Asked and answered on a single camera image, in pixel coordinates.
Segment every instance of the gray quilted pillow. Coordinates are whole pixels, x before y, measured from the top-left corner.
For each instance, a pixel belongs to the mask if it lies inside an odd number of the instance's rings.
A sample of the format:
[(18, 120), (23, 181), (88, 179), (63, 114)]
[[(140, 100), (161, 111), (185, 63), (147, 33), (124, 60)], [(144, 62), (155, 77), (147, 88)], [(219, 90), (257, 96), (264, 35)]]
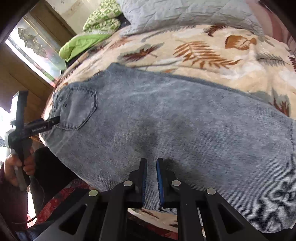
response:
[(167, 26), (225, 24), (264, 35), (245, 0), (117, 0), (131, 26), (123, 35)]

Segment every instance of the silver rivet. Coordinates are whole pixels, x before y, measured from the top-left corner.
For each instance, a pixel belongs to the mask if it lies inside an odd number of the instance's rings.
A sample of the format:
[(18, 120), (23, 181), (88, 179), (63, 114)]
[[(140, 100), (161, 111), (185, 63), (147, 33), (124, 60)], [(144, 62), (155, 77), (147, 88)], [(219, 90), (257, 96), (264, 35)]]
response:
[(172, 185), (175, 187), (178, 187), (181, 185), (181, 182), (179, 180), (174, 180), (174, 181), (172, 181)]
[(123, 183), (123, 185), (124, 185), (125, 187), (130, 187), (132, 184), (133, 184), (133, 182), (130, 181), (130, 180), (127, 180), (127, 181), (125, 181), (125, 182)]
[(214, 188), (208, 188), (207, 189), (207, 194), (214, 195), (215, 193), (216, 193), (216, 190)]
[(89, 196), (95, 197), (96, 195), (98, 195), (98, 191), (97, 190), (90, 190), (89, 191)]

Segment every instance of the person's leg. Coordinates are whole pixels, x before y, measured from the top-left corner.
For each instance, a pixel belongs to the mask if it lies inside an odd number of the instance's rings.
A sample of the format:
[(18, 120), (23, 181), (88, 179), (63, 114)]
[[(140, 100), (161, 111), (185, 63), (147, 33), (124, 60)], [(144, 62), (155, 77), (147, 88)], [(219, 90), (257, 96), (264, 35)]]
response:
[[(30, 187), (36, 214), (38, 214), (50, 199), (78, 177), (61, 163), (48, 147), (36, 150), (33, 156), (36, 162), (34, 176), (37, 182), (31, 180)], [(44, 192), (38, 187), (38, 184), (43, 188)]]

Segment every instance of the maroon sleeve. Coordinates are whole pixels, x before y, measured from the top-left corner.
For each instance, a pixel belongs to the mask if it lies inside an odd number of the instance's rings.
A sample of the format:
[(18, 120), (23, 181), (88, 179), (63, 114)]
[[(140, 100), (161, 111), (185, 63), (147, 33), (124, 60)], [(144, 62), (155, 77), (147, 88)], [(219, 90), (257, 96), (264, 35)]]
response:
[(11, 185), (4, 178), (4, 165), (0, 169), (0, 213), (12, 231), (27, 228), (28, 194)]

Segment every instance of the pocket stitching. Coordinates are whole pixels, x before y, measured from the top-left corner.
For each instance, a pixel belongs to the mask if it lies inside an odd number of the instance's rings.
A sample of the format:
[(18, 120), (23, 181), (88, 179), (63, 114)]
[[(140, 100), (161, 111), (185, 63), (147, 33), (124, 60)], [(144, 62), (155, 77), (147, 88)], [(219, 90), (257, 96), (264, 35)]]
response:
[(70, 92), (73, 91), (73, 90), (76, 90), (76, 91), (84, 91), (85, 93), (91, 93), (91, 95), (94, 96), (94, 105), (93, 105), (91, 111), (89, 112), (89, 114), (87, 115), (87, 117), (85, 118), (85, 120), (79, 126), (77, 126), (77, 127), (69, 127), (69, 126), (66, 126), (66, 125), (62, 125), (60, 123), (60, 124), (58, 124), (57, 127), (59, 129), (62, 129), (62, 130), (73, 130), (73, 131), (79, 130), (88, 121), (88, 119), (90, 118), (90, 116), (94, 113), (94, 111), (97, 108), (97, 92), (96, 92), (96, 90), (93, 90), (93, 89), (90, 89), (90, 88), (86, 88), (86, 87), (79, 87), (79, 86), (76, 87), (76, 86), (74, 86), (74, 87), (69, 88), (69, 93), (67, 94), (67, 97), (69, 97)]

